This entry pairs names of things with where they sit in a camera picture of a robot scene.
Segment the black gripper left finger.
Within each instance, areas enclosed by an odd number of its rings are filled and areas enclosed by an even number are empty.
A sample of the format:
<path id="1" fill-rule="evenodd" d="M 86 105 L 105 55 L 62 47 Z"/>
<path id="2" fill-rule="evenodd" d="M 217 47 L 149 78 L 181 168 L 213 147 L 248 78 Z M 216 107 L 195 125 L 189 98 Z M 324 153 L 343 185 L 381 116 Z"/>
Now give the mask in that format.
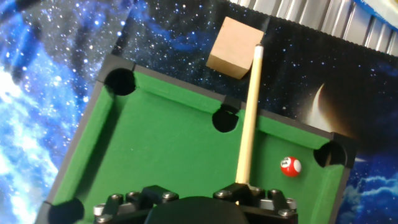
<path id="1" fill-rule="evenodd" d="M 179 199 L 179 194 L 158 185 L 144 187 L 140 192 L 112 194 L 105 203 L 94 206 L 93 223 L 144 223 L 156 206 Z"/>

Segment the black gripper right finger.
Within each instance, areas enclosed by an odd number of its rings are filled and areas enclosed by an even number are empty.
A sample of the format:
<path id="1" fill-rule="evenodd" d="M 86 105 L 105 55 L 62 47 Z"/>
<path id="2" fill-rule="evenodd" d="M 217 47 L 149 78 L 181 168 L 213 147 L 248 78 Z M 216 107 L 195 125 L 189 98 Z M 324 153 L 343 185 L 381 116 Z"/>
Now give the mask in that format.
<path id="1" fill-rule="evenodd" d="M 213 198 L 231 202 L 246 223 L 297 224 L 297 203 L 278 189 L 264 190 L 233 183 L 213 193 Z"/>

